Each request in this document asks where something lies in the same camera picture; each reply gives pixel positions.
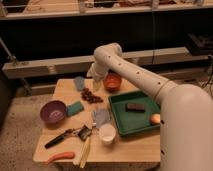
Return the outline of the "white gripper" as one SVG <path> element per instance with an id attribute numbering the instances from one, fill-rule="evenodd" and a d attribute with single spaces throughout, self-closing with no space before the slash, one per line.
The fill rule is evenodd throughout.
<path id="1" fill-rule="evenodd" d="M 96 82 L 97 82 L 97 87 L 96 87 L 96 82 L 92 82 L 92 90 L 99 91 L 101 88 L 101 80 L 103 80 L 106 76 L 106 68 L 98 63 L 93 63 L 88 72 L 87 72 L 88 77 L 92 77 Z"/>

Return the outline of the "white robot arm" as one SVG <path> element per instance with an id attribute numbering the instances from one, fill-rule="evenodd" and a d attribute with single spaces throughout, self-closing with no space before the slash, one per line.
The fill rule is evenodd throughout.
<path id="1" fill-rule="evenodd" d="M 160 105 L 160 171 L 213 171 L 213 98 L 204 89 L 124 60 L 117 43 L 94 50 L 88 75 L 99 81 L 109 70 Z"/>

